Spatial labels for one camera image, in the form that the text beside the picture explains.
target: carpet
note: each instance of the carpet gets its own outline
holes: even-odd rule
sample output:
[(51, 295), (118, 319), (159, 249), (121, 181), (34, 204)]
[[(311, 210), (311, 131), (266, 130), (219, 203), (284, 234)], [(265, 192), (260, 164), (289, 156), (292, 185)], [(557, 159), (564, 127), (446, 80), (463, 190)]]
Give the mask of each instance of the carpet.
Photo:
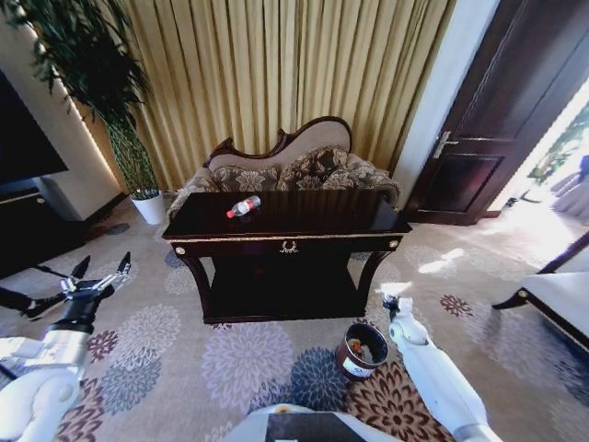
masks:
[[(162, 227), (148, 226), (126, 201), (98, 225), (97, 238), (47, 262), (67, 272), (91, 254), (88, 276), (99, 276), (130, 250), (133, 266), (126, 286), (100, 306), (83, 398), (56, 440), (220, 441), (249, 411), (281, 401), (347, 411), (402, 440), (452, 440), (425, 409), (389, 338), (389, 359), (366, 382), (348, 382), (335, 366), (333, 351), (351, 323), (386, 331), (376, 292), (383, 284), (414, 298), (416, 317), (480, 394), (500, 437), (589, 440), (587, 354), (531, 307), (490, 307), (537, 270), (537, 250), (522, 246), (526, 233), (515, 246), (509, 239), (510, 219), (415, 226), (376, 272), (364, 318), (209, 326)], [(356, 282), (366, 257), (350, 260)], [(205, 267), (211, 277), (212, 263)], [(58, 289), (56, 278), (34, 270), (0, 285), (33, 297)], [(40, 337), (58, 317), (28, 323), (3, 309), (0, 332)]]

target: dark wooden table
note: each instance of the dark wooden table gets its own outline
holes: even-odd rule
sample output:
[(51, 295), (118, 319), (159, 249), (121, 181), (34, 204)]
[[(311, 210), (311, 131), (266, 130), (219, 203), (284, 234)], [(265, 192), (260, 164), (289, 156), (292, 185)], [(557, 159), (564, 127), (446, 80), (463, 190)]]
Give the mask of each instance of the dark wooden table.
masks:
[[(163, 238), (191, 269), (205, 323), (364, 315), (376, 268), (411, 227), (377, 191), (260, 192), (261, 207), (226, 212), (251, 193), (193, 193)], [(352, 252), (371, 251), (358, 287)], [(201, 257), (213, 257), (213, 283)]]

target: tv stand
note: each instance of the tv stand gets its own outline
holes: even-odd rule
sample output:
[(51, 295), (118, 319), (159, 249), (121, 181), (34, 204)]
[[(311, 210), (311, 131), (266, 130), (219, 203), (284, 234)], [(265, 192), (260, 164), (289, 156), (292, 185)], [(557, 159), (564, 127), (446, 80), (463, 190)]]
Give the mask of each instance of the tv stand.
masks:
[(36, 187), (0, 195), (0, 277), (84, 245), (83, 225), (64, 221), (47, 204)]

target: wooden door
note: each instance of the wooden door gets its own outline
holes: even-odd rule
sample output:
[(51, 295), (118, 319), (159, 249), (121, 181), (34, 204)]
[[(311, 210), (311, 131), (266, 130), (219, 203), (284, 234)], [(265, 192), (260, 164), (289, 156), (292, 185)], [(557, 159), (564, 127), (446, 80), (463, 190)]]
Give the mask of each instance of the wooden door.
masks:
[(588, 31), (587, 0), (501, 1), (410, 196), (410, 221), (479, 221), (589, 75)]

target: white chair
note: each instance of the white chair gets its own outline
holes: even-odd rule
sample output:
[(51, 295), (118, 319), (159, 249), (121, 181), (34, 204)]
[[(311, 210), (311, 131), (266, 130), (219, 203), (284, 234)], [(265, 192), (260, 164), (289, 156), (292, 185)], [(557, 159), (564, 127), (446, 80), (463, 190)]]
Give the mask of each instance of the white chair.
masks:
[(493, 308), (538, 308), (580, 346), (589, 351), (589, 232), (537, 274), (522, 281), (522, 288)]

